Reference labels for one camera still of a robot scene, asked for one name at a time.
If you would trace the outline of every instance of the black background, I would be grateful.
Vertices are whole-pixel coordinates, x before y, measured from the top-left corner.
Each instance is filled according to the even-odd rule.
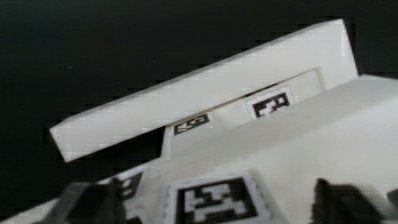
[[[394,76],[396,0],[0,1],[0,220],[158,155],[161,129],[65,164],[56,122],[335,18],[360,73]]]

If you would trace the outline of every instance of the black square pattern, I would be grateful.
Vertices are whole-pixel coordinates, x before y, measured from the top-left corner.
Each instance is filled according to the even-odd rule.
[[[174,224],[216,224],[257,216],[243,178],[177,190]]]
[[[289,106],[289,99],[286,93],[277,94],[266,100],[259,101],[252,104],[252,109],[255,112],[255,116],[261,117],[277,111],[279,108]]]
[[[184,133],[195,127],[209,122],[207,114],[202,114],[199,117],[191,118],[184,123],[174,126],[174,135]]]

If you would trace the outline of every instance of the white surface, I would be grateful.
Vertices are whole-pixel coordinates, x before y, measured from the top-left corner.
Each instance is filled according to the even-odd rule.
[[[71,161],[305,71],[321,89],[357,77],[343,21],[312,25],[199,71],[115,100],[51,128]]]
[[[396,111],[398,81],[362,77],[287,107],[286,113],[170,154],[168,160],[160,158],[138,195],[149,216],[160,214],[167,183],[254,169],[291,224],[309,223],[319,177],[332,184],[353,184],[387,218],[396,218],[385,200],[398,188]]]
[[[264,98],[280,93],[282,89],[287,89],[291,104],[318,95],[321,93],[321,87],[318,79],[319,74],[316,71],[318,70],[311,70],[282,81],[273,87],[255,92],[250,96],[241,97],[238,100],[222,104],[216,108],[211,108],[206,112],[209,116],[209,123],[200,125],[183,134],[174,135],[174,126],[184,123],[190,118],[170,124],[165,127],[161,156],[168,157],[170,151],[177,152],[183,149],[188,150],[193,144],[220,135],[227,129],[236,128],[250,122],[252,119],[257,119],[248,102],[261,101]]]

